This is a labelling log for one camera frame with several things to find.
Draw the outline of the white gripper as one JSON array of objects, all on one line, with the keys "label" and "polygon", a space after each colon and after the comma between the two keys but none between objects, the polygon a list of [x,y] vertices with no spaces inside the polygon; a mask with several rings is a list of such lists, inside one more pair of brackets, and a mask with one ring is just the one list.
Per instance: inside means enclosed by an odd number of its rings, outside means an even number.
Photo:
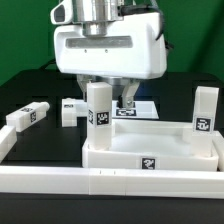
[{"label": "white gripper", "polygon": [[103,37],[83,36],[80,25],[60,26],[54,33],[54,49],[59,70],[78,74],[84,100],[91,75],[135,78],[125,81],[119,98],[122,107],[134,106],[138,79],[160,77],[167,68],[165,40],[159,33],[157,13],[131,15],[112,22]]}]

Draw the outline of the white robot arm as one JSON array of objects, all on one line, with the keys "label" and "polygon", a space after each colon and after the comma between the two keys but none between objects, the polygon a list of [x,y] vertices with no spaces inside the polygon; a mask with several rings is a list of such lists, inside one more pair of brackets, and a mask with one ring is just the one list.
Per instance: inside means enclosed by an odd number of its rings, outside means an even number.
[{"label": "white robot arm", "polygon": [[56,64],[75,74],[81,88],[93,76],[124,79],[119,105],[131,108],[142,80],[161,77],[173,45],[155,1],[61,0],[50,13]]}]

